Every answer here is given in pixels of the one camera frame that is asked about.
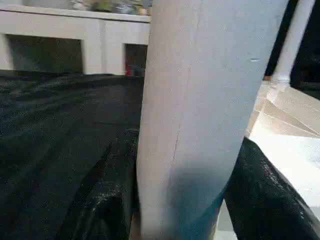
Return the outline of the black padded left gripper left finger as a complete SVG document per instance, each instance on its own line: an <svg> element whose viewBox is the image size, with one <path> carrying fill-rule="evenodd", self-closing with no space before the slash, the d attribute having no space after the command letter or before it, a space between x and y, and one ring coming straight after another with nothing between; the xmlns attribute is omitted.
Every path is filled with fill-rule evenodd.
<svg viewBox="0 0 320 240"><path fill-rule="evenodd" d="M83 179L58 240L127 240L137 203L139 131L129 128L113 140Z"/></svg>

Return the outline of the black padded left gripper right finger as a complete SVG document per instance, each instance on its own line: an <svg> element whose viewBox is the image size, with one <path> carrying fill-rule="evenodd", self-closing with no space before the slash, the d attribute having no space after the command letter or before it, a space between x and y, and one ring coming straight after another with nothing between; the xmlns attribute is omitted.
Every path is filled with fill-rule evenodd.
<svg viewBox="0 0 320 240"><path fill-rule="evenodd" d="M258 145L245 137L224 200L239 240L318 240L320 221Z"/></svg>

